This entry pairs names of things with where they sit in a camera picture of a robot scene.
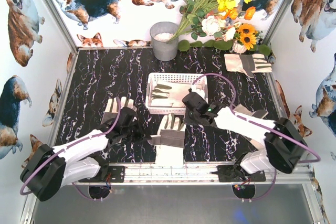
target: basket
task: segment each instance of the basket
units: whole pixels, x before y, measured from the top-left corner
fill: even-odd
[[[187,83],[192,84],[198,77],[202,74],[199,73],[150,73],[148,76],[147,82],[147,90],[146,90],[146,101],[145,105],[149,110],[150,114],[156,115],[168,115],[169,113],[174,113],[175,115],[184,115],[185,114],[185,107],[184,108],[174,108],[174,107],[154,107],[150,105],[150,101],[152,100],[151,91],[156,86],[157,81],[168,81],[174,83]],[[205,101],[208,102],[208,87],[206,76],[201,78],[196,82],[202,86],[202,89],[205,93]]]

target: green leaf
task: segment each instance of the green leaf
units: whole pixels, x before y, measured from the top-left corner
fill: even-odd
[[[222,33],[220,31],[216,32],[214,34],[215,38],[221,38],[222,37]]]
[[[179,49],[179,51],[181,52],[186,52],[190,49],[190,43],[189,41],[187,41],[186,39],[181,40],[177,46],[177,48]]]
[[[214,43],[215,43],[215,40],[211,39],[211,40],[208,40],[207,42],[205,42],[203,44],[204,47],[213,47],[214,46]]]
[[[193,23],[194,23],[195,25],[198,25],[198,24],[200,23],[198,17],[194,17],[194,18],[193,18]]]
[[[203,37],[206,36],[206,33],[205,32],[201,32],[201,33],[199,33],[199,36],[203,38]]]
[[[204,12],[202,9],[199,9],[198,12],[197,12],[197,15],[198,15],[198,17],[200,17],[200,18],[204,18],[204,16],[205,16],[205,12]]]
[[[215,41],[214,42],[214,47],[219,49],[219,50],[223,50],[223,51],[227,51],[229,50],[233,45],[233,40],[229,40],[229,41]]]
[[[258,45],[254,45],[253,47],[250,48],[249,51],[254,52],[256,50],[258,50]]]
[[[195,5],[195,1],[193,1],[193,0],[188,0],[187,3],[190,4],[190,5]]]
[[[192,42],[190,43],[191,47],[202,47],[203,43],[201,41],[196,41],[196,42]]]
[[[192,34],[191,34],[191,37],[192,37],[194,40],[197,40],[198,35],[197,35],[196,33],[192,33]]]
[[[266,46],[265,44],[262,44],[259,46],[258,51],[259,53],[265,55],[265,57],[268,57],[271,53],[271,48],[269,46]]]

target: marble table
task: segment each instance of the marble table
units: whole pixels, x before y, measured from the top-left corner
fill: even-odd
[[[58,130],[56,145],[88,134],[101,122],[111,97],[128,96],[134,100],[140,121],[150,134],[156,134],[162,115],[151,115],[145,107],[146,84],[151,72],[220,73],[236,87],[235,105],[250,111],[264,109],[267,119],[278,118],[264,74],[254,79],[242,73],[227,72],[224,52],[214,48],[194,48],[179,52],[169,62],[155,59],[151,48],[79,51],[66,105]],[[209,103],[229,105],[233,92],[218,78],[207,77]],[[184,140],[186,162],[230,161],[254,147],[242,136],[208,126],[187,126]],[[108,146],[101,156],[111,163],[155,161],[155,147],[147,141]]]

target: dog wallpaper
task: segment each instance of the dog wallpaper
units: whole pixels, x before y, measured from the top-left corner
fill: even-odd
[[[291,12],[299,23],[299,40],[311,39],[310,49],[316,52],[316,44],[336,27],[336,0],[294,0]]]
[[[52,0],[78,47],[95,47],[85,38],[99,33],[105,47],[150,46],[149,30],[161,21],[179,23],[183,0]],[[239,17],[256,7],[251,23],[264,36],[283,0],[255,0],[239,5]],[[191,35],[180,39],[193,41]],[[200,38],[207,41],[213,37]]]
[[[33,56],[34,42],[42,43],[39,25],[45,19],[38,16],[33,0],[6,0],[8,13],[8,34],[11,51],[17,63],[25,67]]]

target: white wall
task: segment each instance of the white wall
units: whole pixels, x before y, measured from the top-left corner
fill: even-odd
[[[335,13],[330,16],[327,20],[335,23]],[[312,104],[317,103],[316,91],[320,83],[334,67],[336,31],[319,40],[315,53],[310,49],[310,39],[305,36],[303,43],[299,41],[300,31],[301,26],[294,22],[291,10],[288,8],[271,40],[273,52],[277,57],[274,73],[282,85],[290,111],[294,113],[295,109],[302,105],[302,121],[313,131],[306,141],[309,147],[322,157],[322,161],[314,165],[316,178],[322,189],[330,223],[336,223],[334,211],[336,193],[333,189],[333,181],[336,180],[336,161],[330,155],[330,152],[336,153],[336,138],[320,117],[311,118],[309,115],[309,112],[313,111]]]
[[[0,0],[0,94],[5,82],[13,75],[19,76],[25,83],[32,100],[32,106],[21,102],[19,114],[19,130],[17,137],[23,144],[20,152],[9,152],[0,159],[0,219],[3,224],[19,223],[25,197],[19,194],[22,185],[19,176],[22,172],[21,164],[31,152],[30,134],[46,143],[51,126],[43,127],[42,120],[49,109],[49,100],[59,78],[64,84],[66,65],[70,47],[64,40],[51,13],[42,0],[33,0],[39,16],[45,18],[40,25],[39,33],[43,36],[41,44],[34,43],[33,57],[26,67],[19,65],[10,50],[8,38],[8,5],[6,0]]]

